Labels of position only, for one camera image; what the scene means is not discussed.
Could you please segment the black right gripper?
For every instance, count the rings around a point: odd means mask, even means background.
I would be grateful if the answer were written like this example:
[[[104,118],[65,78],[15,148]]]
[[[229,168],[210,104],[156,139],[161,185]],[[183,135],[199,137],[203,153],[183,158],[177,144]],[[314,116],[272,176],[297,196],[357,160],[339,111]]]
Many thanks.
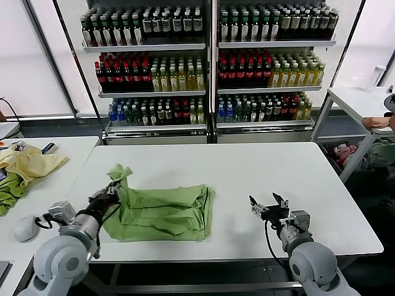
[[[274,192],[272,195],[277,204],[268,207],[258,203],[253,196],[249,195],[251,211],[256,216],[260,216],[262,221],[269,221],[272,227],[282,227],[281,220],[289,216],[289,200],[285,200],[281,195]]]

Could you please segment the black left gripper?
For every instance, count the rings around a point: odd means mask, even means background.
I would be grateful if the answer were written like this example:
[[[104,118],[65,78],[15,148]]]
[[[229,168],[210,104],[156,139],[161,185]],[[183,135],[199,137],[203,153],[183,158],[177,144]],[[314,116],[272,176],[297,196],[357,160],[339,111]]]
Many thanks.
[[[85,214],[102,221],[108,209],[119,204],[120,180],[112,181],[107,189],[101,189],[88,198],[89,205],[85,208]]]

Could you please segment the person hand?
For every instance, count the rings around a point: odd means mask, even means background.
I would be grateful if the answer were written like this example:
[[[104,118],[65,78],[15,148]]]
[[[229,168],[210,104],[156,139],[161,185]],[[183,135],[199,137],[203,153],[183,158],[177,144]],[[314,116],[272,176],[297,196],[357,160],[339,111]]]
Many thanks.
[[[389,117],[366,117],[362,120],[366,129],[383,129],[389,127]]]

